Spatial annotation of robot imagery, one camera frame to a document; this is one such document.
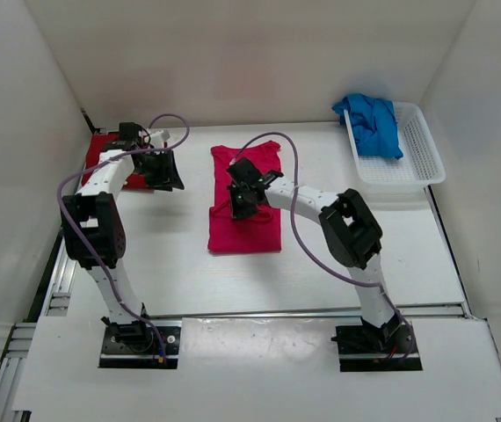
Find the blue towel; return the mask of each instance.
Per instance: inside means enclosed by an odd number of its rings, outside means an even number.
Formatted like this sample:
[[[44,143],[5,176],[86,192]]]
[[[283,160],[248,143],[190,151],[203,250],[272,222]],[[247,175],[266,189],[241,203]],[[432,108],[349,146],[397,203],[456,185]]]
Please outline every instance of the blue towel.
[[[332,110],[340,115],[340,124],[345,125],[345,110],[348,110],[352,133],[359,156],[383,156],[399,159],[395,109],[391,101],[352,94],[336,103]]]

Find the blue cloth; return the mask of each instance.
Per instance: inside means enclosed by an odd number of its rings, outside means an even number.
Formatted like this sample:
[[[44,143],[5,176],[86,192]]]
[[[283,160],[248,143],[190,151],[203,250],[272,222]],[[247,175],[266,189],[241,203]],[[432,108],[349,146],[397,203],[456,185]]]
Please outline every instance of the blue cloth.
[[[345,110],[348,110],[358,155],[397,159],[403,156],[391,101],[352,94],[337,102],[332,110],[340,115],[341,125],[346,124]]]

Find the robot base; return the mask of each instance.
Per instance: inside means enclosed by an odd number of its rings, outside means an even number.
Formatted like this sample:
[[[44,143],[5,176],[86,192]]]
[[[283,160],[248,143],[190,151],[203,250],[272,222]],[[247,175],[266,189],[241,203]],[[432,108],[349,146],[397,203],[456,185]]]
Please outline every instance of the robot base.
[[[362,325],[341,325],[332,339],[338,344],[340,372],[422,371],[418,348],[401,360],[410,349],[409,329],[401,325],[383,351],[376,350]]]
[[[181,327],[157,326],[165,343],[166,364],[159,359],[159,344],[156,339],[141,346],[128,346],[117,342],[106,328],[98,367],[127,367],[144,369],[176,369],[180,350]]]

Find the white basket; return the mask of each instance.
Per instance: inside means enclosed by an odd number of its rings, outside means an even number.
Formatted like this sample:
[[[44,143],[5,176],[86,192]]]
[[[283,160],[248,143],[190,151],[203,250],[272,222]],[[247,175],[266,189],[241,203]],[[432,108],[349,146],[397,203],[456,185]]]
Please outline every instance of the white basket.
[[[411,103],[393,102],[399,148],[403,158],[359,156],[352,134],[350,116],[345,110],[346,128],[352,146],[356,170],[362,182],[360,190],[368,195],[394,196],[420,192],[425,186],[443,182],[444,165],[420,108]]]

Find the folded red cloth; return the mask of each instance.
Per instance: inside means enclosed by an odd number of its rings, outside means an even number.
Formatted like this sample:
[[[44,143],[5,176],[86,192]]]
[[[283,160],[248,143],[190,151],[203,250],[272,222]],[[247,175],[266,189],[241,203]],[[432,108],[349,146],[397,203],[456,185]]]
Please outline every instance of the folded red cloth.
[[[279,209],[258,206],[258,214],[246,220],[231,220],[229,190],[231,177],[227,173],[230,161],[239,149],[217,146],[211,148],[214,156],[215,199],[209,208],[209,242],[207,248],[216,253],[274,252],[282,249],[281,215]],[[280,145],[268,141],[247,148],[241,156],[249,158],[266,173],[281,171],[278,151]]]
[[[86,153],[86,163],[85,166],[87,169],[90,169],[93,165],[98,164],[100,158],[100,152],[102,151],[102,147],[105,143],[113,141],[118,137],[118,134],[108,134],[108,135],[93,135],[91,137],[91,146]],[[92,173],[85,174],[81,180],[81,183],[84,184],[89,181]],[[124,183],[124,189],[149,189],[150,188],[145,184],[145,179],[143,176],[139,174],[131,174],[126,183]]]

